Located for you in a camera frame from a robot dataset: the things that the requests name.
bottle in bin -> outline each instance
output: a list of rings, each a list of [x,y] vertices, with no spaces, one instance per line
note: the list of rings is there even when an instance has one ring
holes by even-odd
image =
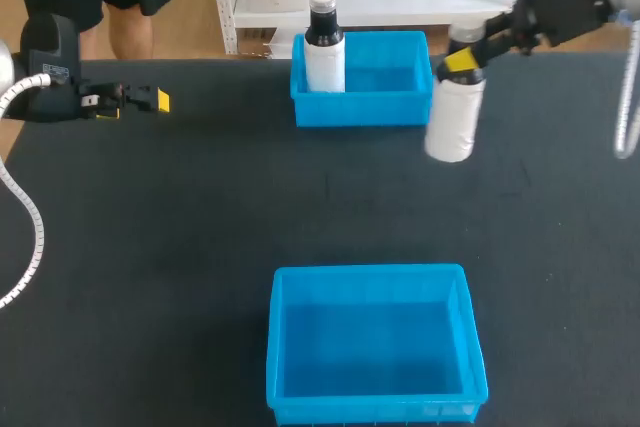
[[[336,0],[309,0],[311,25],[304,36],[307,84],[311,92],[345,91],[345,42]]]

white lid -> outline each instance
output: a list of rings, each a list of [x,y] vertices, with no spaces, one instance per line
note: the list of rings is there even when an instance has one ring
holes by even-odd
[[[336,0],[309,0],[311,10],[319,14],[328,14],[336,10]]]
[[[485,21],[482,19],[461,19],[449,27],[449,38],[463,44],[473,44],[482,40],[486,32]]]

robotic arm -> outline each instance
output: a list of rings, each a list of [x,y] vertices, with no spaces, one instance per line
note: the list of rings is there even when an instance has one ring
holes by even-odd
[[[620,11],[640,21],[640,0],[518,0],[511,13],[486,23],[485,35],[474,43],[471,53],[479,67],[514,47],[530,55],[543,36],[555,47],[599,29]],[[445,60],[439,77],[446,75],[449,64]],[[467,70],[464,67],[452,70]]]
[[[51,86],[21,93],[3,117],[59,122],[118,118],[120,110],[130,105],[146,112],[169,110],[168,96],[159,89],[82,78],[78,33],[73,22],[57,15],[31,17],[22,30],[19,53],[12,55],[0,41],[0,95],[38,74],[48,75]]]
[[[625,11],[640,22],[640,0],[518,0],[513,11],[484,25],[453,26],[449,55],[437,68],[437,82],[425,149],[445,162],[471,155],[485,86],[483,67],[516,48],[530,55],[541,39],[552,46],[602,27]],[[615,153],[629,157],[640,137],[640,114],[627,140],[627,123],[640,56],[640,23],[634,27],[632,50],[619,107]]]

wooden floor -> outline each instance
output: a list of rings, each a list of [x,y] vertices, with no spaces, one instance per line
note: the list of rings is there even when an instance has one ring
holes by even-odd
[[[27,18],[22,0],[2,0],[0,39],[12,51],[18,50],[20,32]],[[99,28],[99,54],[113,58],[107,38],[106,22]],[[154,48],[157,58],[216,58],[224,56],[215,0],[173,0],[154,18]],[[446,30],[428,30],[433,52],[446,45]],[[599,32],[584,36],[562,47],[565,51],[622,51],[628,47],[628,29],[607,26]],[[0,123],[0,155],[9,152],[18,135],[20,124]]]

white bottle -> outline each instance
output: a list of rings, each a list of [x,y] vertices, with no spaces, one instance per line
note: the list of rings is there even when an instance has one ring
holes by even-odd
[[[453,24],[449,53],[473,46],[485,34],[484,22]],[[482,69],[451,74],[438,69],[425,151],[442,162],[462,162],[473,152],[478,116],[487,82]]]
[[[310,0],[311,25],[304,36],[310,92],[345,91],[344,33],[338,26],[336,0]]]

